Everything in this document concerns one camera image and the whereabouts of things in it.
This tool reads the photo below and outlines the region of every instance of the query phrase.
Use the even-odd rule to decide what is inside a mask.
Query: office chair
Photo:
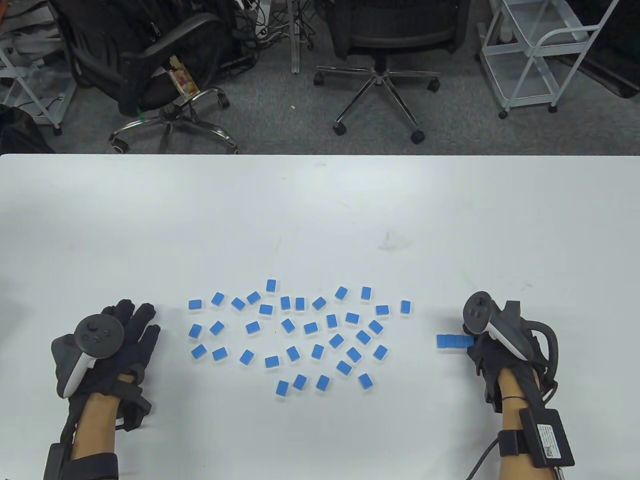
[[[411,141],[424,141],[424,133],[398,94],[393,77],[431,78],[428,89],[437,92],[440,74],[416,70],[393,71],[387,67],[394,53],[445,48],[453,53],[465,41],[469,0],[323,0],[336,56],[346,60],[350,54],[373,57],[373,68],[318,66],[314,85],[324,85],[325,74],[368,76],[354,99],[340,112],[333,124],[336,135],[344,135],[346,113],[372,86],[384,85],[413,125]]]
[[[228,26],[211,13],[197,13],[157,35],[155,24],[132,19],[127,15],[130,12],[114,7],[115,4],[102,0],[49,2],[76,83],[84,88],[97,87],[117,100],[121,114],[138,117],[111,134],[109,142],[113,149],[121,154],[129,150],[128,144],[118,138],[123,131],[162,125],[157,150],[160,154],[167,151],[174,127],[212,135],[223,142],[228,154],[237,154],[231,135],[218,125],[199,119],[194,110],[196,102],[213,93],[221,108],[229,107],[223,90],[207,88],[218,68],[221,50],[216,47],[216,39],[224,38],[220,32]],[[155,42],[151,43],[151,38],[156,38]],[[194,47],[198,39],[202,49]],[[187,102],[174,102],[180,95],[169,75],[161,70],[172,55],[188,66],[196,85],[202,89]],[[157,109],[157,115],[145,114]]]

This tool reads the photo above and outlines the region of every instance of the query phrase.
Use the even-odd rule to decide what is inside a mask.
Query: chair wheel
[[[111,146],[117,154],[125,154],[129,151],[129,144],[120,138],[114,138],[111,140]]]
[[[418,145],[424,141],[424,132],[422,130],[416,130],[411,134],[411,141],[414,145]]]
[[[324,85],[324,75],[322,72],[316,72],[316,74],[314,75],[314,85],[315,86]]]
[[[218,94],[218,105],[220,105],[220,108],[222,110],[226,110],[231,105],[229,103],[229,99],[227,98],[227,96],[224,93],[219,93]]]
[[[337,124],[333,125],[333,131],[338,137],[341,137],[342,135],[347,133],[347,127],[344,126],[344,123],[338,122]]]
[[[437,78],[431,80],[429,82],[429,85],[427,86],[427,89],[431,90],[433,93],[436,93],[440,89],[440,80],[438,80]]]

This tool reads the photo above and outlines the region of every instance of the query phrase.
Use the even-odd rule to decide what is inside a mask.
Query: chair base
[[[396,100],[400,108],[403,110],[404,114],[407,116],[409,121],[413,125],[413,133],[411,135],[411,141],[414,144],[422,143],[424,141],[424,133],[420,130],[420,125],[418,121],[415,119],[409,108],[406,106],[400,94],[398,94],[393,82],[391,81],[392,77],[409,77],[409,78],[431,78],[431,82],[429,83],[429,90],[432,92],[437,92],[440,88],[440,73],[438,72],[424,72],[421,70],[400,70],[400,71],[392,71],[387,68],[383,70],[380,68],[340,68],[340,67],[324,67],[319,66],[317,68],[317,73],[314,76],[314,85],[321,86],[324,85],[324,74],[345,74],[345,75],[362,75],[369,76],[369,79],[362,86],[362,88],[356,93],[356,96],[353,98],[351,102],[347,104],[347,106],[340,112],[340,114],[335,118],[333,123],[333,131],[336,135],[342,136],[346,133],[347,129],[342,123],[342,119],[347,114],[347,112],[355,105],[358,99],[364,95],[364,93],[372,86],[372,85],[384,85],[387,87],[387,90],[391,93],[393,98]]]
[[[171,103],[162,107],[156,116],[144,119],[139,118],[133,122],[123,125],[109,136],[109,143],[117,153],[124,154],[129,150],[129,146],[124,140],[118,138],[118,135],[121,132],[135,127],[162,125],[163,133],[160,137],[160,144],[158,145],[157,152],[159,154],[164,154],[169,149],[174,128],[186,127],[187,129],[191,129],[196,132],[208,135],[212,134],[216,140],[220,140],[225,144],[228,154],[237,154],[238,146],[233,138],[231,138],[231,135],[218,125],[200,120],[198,118],[198,114],[193,108],[193,104],[197,100],[210,93],[215,93],[218,96],[218,104],[220,105],[220,108],[226,109],[229,107],[229,100],[227,100],[227,96],[223,90],[219,88],[209,88],[207,90],[203,90],[182,105]]]

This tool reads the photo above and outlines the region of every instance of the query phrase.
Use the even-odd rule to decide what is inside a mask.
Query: floor
[[[638,155],[640,95],[621,99],[578,73],[551,115],[546,106],[514,109],[498,119],[499,106],[474,61],[479,47],[476,24],[490,19],[488,3],[472,2],[467,41],[455,54],[431,51],[390,60],[392,68],[437,70],[438,93],[421,80],[398,81],[397,89],[422,124],[426,140],[410,141],[410,125],[386,89],[372,89],[344,120],[346,135],[336,136],[333,119],[360,88],[363,79],[327,77],[312,82],[316,65],[370,67],[371,59],[337,60],[326,26],[317,17],[312,51],[302,48],[301,68],[291,74],[290,46],[284,41],[261,55],[251,71],[218,86],[231,107],[221,111],[215,98],[198,112],[223,126],[241,154],[586,154]],[[566,73],[559,62],[552,70]],[[110,153],[110,132],[127,119],[117,104],[96,89],[77,91],[63,124],[63,135],[44,131],[57,152]],[[161,127],[136,129],[122,136],[131,153],[156,152]],[[223,145],[205,136],[173,135],[171,153],[224,153]]]

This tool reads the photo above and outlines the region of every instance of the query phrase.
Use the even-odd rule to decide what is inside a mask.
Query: table surface
[[[0,477],[41,478],[66,418],[56,397],[53,338],[120,298],[152,302],[162,333],[143,384],[154,410],[118,433],[122,478],[463,479],[495,438],[500,416],[464,353],[435,348],[460,333],[470,294],[548,323],[560,345],[561,412],[577,465],[567,479],[632,478],[640,337],[640,163],[629,157],[3,156],[0,159]],[[229,300],[268,278],[279,294],[322,294],[321,313],[273,319],[248,338],[257,305]],[[343,305],[333,294],[350,288]],[[349,378],[344,349],[310,359],[335,312],[372,318],[360,302],[388,303],[385,330]],[[227,295],[220,310],[209,300]],[[187,302],[202,298],[203,312]],[[407,318],[399,302],[413,301]],[[305,338],[301,326],[321,331]],[[193,361],[191,324],[227,328]],[[388,357],[371,353],[384,343]],[[303,358],[291,365],[285,348]],[[245,348],[257,354],[240,368]],[[266,371],[264,357],[282,366]],[[364,394],[354,374],[368,372]],[[324,373],[277,399],[278,380]],[[497,478],[494,452],[477,474]]]

